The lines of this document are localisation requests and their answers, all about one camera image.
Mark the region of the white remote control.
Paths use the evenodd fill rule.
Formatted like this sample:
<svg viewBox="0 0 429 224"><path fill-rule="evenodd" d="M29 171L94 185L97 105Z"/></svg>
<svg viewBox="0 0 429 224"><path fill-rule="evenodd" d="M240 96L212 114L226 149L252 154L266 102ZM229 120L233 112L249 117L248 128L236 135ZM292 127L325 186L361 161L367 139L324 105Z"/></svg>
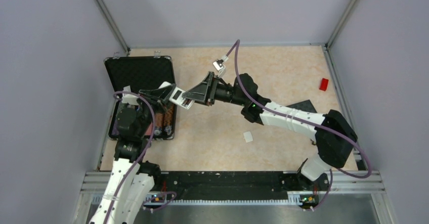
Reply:
<svg viewBox="0 0 429 224"><path fill-rule="evenodd" d="M159 86L159 89L165 89L167 91L167 99L169 102L186 110L189 110L195 102L194 100L185 98L185 91L179 88L175 83L165 81Z"/></svg>

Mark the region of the white battery cover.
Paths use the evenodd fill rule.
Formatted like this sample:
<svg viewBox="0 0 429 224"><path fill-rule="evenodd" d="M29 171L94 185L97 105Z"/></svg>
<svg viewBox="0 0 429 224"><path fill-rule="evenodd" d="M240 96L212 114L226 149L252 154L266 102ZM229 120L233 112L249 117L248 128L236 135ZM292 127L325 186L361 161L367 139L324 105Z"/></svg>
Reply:
<svg viewBox="0 0 429 224"><path fill-rule="evenodd" d="M244 138L246 143L250 143L253 141L253 136L252 136L251 132L249 132L249 131L243 133L243 138Z"/></svg>

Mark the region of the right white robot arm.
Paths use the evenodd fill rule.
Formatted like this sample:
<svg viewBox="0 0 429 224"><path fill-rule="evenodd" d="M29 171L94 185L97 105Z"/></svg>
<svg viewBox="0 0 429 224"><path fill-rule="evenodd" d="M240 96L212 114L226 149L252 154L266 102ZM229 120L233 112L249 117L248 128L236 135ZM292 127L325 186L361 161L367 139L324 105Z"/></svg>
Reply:
<svg viewBox="0 0 429 224"><path fill-rule="evenodd" d="M357 135L344 116L336 110L312 113L278 103L258 94L258 85L247 74L240 74L233 84L209 72L206 78L182 94L186 103L211 106L216 101L242 106L241 114L251 123L276 126L307 136L316 143L317 154L298 169L296 182L311 189L326 171L345 166Z"/></svg>

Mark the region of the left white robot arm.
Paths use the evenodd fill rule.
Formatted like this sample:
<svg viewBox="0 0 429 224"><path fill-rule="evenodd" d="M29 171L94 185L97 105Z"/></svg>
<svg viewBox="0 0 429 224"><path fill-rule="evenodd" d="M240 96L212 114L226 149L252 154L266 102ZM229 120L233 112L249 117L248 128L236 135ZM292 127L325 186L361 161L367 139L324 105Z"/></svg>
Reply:
<svg viewBox="0 0 429 224"><path fill-rule="evenodd" d="M125 87L113 97L125 107L117 113L118 138L112 170L101 202L90 223L133 223L150 190L162 184L159 166L143 162L156 131L156 114L166 112L177 86L131 92Z"/></svg>

